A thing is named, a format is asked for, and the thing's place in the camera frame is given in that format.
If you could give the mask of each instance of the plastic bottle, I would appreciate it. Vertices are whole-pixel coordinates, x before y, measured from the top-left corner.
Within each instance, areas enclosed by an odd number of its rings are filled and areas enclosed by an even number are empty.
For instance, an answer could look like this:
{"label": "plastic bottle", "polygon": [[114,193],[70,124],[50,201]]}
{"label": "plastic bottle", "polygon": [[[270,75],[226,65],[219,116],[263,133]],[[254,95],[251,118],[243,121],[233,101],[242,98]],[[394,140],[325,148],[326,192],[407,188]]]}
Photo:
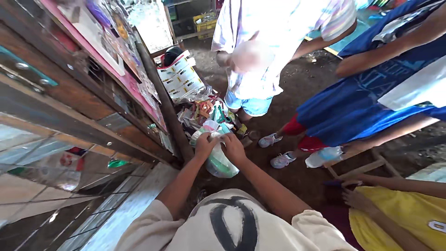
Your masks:
{"label": "plastic bottle", "polygon": [[330,160],[341,160],[342,150],[340,146],[326,147],[317,152],[312,153],[306,160],[307,167],[316,168],[322,166],[325,162]]}

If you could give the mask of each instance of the white cloth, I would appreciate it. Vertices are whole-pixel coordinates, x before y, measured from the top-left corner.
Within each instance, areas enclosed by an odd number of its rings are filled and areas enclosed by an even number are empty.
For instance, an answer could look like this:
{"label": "white cloth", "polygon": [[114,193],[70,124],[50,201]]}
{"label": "white cloth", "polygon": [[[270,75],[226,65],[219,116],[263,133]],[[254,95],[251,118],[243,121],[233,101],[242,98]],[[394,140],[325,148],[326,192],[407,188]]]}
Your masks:
{"label": "white cloth", "polygon": [[309,32],[320,29],[324,40],[332,40],[355,20],[354,0],[226,0],[211,50],[232,53],[259,31],[256,40],[266,43],[275,54],[272,64],[245,74],[227,69],[228,90],[239,99],[267,99],[283,91],[280,72]]}
{"label": "white cloth", "polygon": [[419,70],[390,90],[378,102],[394,110],[429,101],[435,107],[446,106],[446,56]]}
{"label": "white cloth", "polygon": [[268,213],[238,189],[223,190],[201,201],[187,221],[173,221],[154,200],[124,232],[115,251],[356,250],[319,212],[305,210],[292,224]]}

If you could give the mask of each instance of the sneaker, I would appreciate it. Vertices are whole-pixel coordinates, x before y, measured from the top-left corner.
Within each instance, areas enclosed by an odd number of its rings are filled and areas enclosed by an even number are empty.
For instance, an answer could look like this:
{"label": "sneaker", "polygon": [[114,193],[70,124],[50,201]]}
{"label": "sneaker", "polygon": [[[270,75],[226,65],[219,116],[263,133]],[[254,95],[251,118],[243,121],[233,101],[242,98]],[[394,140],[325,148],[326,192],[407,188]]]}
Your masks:
{"label": "sneaker", "polygon": [[262,148],[272,146],[274,143],[282,140],[283,137],[276,138],[276,133],[265,136],[259,140],[259,146]]}
{"label": "sneaker", "polygon": [[271,160],[271,166],[273,166],[273,168],[276,169],[281,169],[284,168],[286,166],[288,166],[288,164],[294,160],[296,160],[296,158],[290,158],[288,156],[288,153],[292,153],[291,151],[286,152],[285,154],[279,154],[278,157],[275,157]]}

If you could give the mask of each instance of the white shirt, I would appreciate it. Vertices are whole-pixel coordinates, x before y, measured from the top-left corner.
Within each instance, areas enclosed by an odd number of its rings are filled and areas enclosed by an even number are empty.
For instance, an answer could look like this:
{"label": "white shirt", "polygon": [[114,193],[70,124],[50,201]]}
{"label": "white shirt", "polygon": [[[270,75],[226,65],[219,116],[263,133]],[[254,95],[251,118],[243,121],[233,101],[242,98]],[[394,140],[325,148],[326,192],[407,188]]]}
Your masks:
{"label": "white shirt", "polygon": [[226,0],[215,27],[212,51],[232,53],[256,31],[275,54],[272,64],[258,72],[237,74],[230,69],[228,90],[239,99],[267,99],[281,93],[279,75],[304,37],[320,29],[332,40],[356,20],[354,0]]}
{"label": "white shirt", "polygon": [[154,200],[124,232],[115,251],[356,250],[319,212],[305,210],[291,225],[238,189],[202,200],[187,221],[173,221]]}

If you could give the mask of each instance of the wooden pole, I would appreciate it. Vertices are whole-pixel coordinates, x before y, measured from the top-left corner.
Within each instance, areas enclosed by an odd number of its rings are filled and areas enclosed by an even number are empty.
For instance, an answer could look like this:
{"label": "wooden pole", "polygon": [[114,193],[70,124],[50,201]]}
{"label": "wooden pole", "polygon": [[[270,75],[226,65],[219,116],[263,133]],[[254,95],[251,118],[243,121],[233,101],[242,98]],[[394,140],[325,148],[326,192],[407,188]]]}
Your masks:
{"label": "wooden pole", "polygon": [[155,89],[158,93],[158,96],[161,101],[161,112],[166,121],[166,125],[169,128],[170,133],[173,135],[173,138],[178,145],[178,148],[183,156],[185,163],[191,160],[194,156],[194,151],[192,146],[189,144],[189,141],[184,134],[183,127],[178,121],[177,114],[173,108],[172,101],[170,96],[168,95],[164,85],[158,75],[157,68],[155,63],[152,61],[150,57],[150,53],[145,48],[142,43],[141,37],[137,32],[135,32],[137,37],[136,48],[138,49],[138,53],[141,56],[142,63],[147,72],[149,79],[153,82]]}

